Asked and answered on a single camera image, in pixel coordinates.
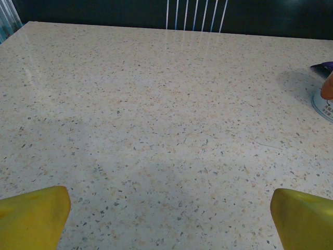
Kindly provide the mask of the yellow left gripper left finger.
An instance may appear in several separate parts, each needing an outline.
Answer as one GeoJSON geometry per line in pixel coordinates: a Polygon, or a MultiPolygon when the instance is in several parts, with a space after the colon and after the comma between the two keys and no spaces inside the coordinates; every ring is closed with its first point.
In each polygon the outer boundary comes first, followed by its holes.
{"type": "Polygon", "coordinates": [[[64,186],[1,200],[1,249],[56,249],[71,201],[64,186]]]}

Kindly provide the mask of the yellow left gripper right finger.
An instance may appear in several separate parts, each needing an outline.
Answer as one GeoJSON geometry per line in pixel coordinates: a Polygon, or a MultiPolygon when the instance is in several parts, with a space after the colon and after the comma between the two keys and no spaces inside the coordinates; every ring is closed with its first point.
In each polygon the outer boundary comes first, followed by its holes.
{"type": "Polygon", "coordinates": [[[271,215],[283,249],[332,249],[332,200],[276,189],[271,215]]]}

